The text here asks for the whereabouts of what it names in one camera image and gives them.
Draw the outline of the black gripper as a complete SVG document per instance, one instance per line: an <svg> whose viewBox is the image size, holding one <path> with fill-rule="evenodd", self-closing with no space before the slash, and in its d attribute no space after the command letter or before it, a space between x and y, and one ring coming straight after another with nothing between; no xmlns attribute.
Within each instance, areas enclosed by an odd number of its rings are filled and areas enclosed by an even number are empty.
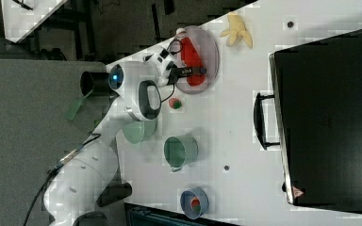
<svg viewBox="0 0 362 226"><path fill-rule="evenodd" d="M206 68L186 67L186 68L171 68L169 74L169 85L174 85L180 78L185 78L194 74L206 74Z"/></svg>

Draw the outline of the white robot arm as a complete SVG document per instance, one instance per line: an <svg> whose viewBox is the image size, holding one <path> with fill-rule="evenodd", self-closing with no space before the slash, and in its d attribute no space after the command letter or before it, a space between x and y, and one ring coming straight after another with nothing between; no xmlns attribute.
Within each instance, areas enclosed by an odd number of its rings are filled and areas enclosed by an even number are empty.
<svg viewBox="0 0 362 226"><path fill-rule="evenodd" d="M84 143L48 174L42 198L52 217L48 226L79 226L97 213L97 205L122 199L124 190L110 183L119 168L118 155L111 148L113 140L125 126L158 117L161 88L204 74L204 66L187 64L166 48L139 61L115 64L104 77L104 88L117 97Z"/></svg>

